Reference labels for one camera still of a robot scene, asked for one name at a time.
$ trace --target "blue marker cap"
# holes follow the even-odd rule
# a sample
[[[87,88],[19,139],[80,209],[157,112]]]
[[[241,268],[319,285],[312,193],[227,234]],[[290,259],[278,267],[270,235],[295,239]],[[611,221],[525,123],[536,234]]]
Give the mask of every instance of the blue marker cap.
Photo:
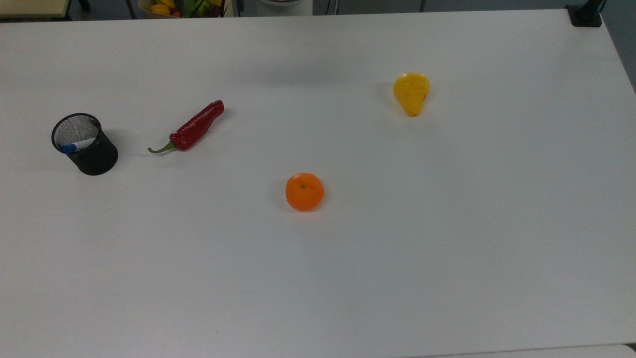
[[[64,154],[68,154],[68,153],[73,153],[78,149],[78,147],[75,145],[75,143],[71,143],[71,144],[67,144],[67,145],[62,145],[60,147],[60,152],[64,153]]]

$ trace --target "marker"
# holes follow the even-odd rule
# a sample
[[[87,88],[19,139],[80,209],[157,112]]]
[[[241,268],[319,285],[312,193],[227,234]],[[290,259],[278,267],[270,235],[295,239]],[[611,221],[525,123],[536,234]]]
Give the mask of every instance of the marker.
[[[77,141],[75,143],[62,145],[60,147],[60,152],[62,152],[64,154],[77,152],[80,149],[84,149],[84,148],[88,147],[91,143],[93,143],[94,140],[95,140],[95,138],[90,138],[90,139],[87,139],[87,140]]]

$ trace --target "red chili pepper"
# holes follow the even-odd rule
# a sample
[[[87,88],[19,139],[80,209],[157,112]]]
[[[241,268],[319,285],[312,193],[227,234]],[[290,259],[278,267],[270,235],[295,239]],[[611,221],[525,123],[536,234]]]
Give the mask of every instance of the red chili pepper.
[[[195,115],[179,128],[176,132],[170,135],[170,142],[165,147],[159,150],[152,150],[148,148],[151,153],[163,153],[166,150],[176,148],[177,150],[184,151],[190,149],[201,137],[207,133],[210,129],[212,122],[223,113],[225,107],[221,100],[214,101],[207,105],[198,115]]]

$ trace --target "pepper stem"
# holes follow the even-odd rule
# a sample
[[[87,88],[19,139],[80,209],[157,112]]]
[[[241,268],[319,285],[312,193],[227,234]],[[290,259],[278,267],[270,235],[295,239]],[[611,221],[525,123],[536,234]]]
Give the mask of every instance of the pepper stem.
[[[159,150],[153,150],[152,148],[148,148],[148,151],[154,154],[159,154],[159,153],[163,153],[166,150],[170,150],[170,149],[174,149],[174,143],[173,142],[168,142],[168,144],[165,145],[165,147],[159,149]]]

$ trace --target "mesh cup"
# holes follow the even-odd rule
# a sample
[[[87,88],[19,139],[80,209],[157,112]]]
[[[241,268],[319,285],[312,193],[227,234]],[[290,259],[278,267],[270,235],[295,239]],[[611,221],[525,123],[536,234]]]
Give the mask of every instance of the mesh cup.
[[[51,142],[58,151],[71,143],[95,138],[87,147],[66,156],[86,175],[100,175],[109,171],[117,162],[117,148],[111,143],[97,118],[86,113],[64,117],[53,128]]]

